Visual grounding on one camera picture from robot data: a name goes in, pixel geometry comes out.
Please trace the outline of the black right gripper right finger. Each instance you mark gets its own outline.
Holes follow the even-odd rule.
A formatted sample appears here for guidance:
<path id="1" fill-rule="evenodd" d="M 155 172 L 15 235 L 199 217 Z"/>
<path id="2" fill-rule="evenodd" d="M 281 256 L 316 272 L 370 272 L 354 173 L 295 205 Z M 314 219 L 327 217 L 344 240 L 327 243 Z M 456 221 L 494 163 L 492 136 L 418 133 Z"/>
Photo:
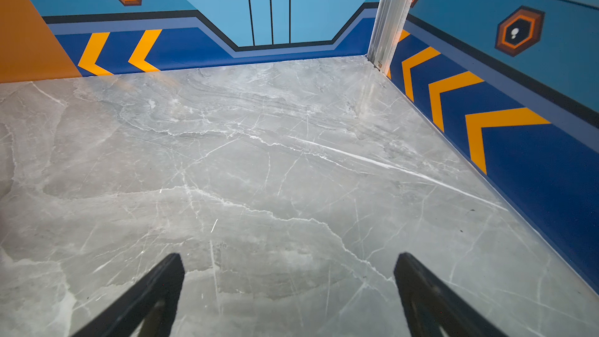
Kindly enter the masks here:
<path id="1" fill-rule="evenodd" d="M 394 277 L 412 336 L 505 335 L 412 254 L 399 255 Z"/>

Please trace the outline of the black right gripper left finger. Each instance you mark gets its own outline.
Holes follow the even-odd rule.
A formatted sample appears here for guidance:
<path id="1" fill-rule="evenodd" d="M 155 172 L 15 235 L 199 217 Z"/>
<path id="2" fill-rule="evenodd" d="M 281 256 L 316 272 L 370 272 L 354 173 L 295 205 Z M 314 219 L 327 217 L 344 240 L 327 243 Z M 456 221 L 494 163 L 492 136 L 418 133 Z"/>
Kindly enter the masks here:
<path id="1" fill-rule="evenodd" d="M 167 255 L 75 336 L 169 336 L 185 269 L 177 253 Z"/>

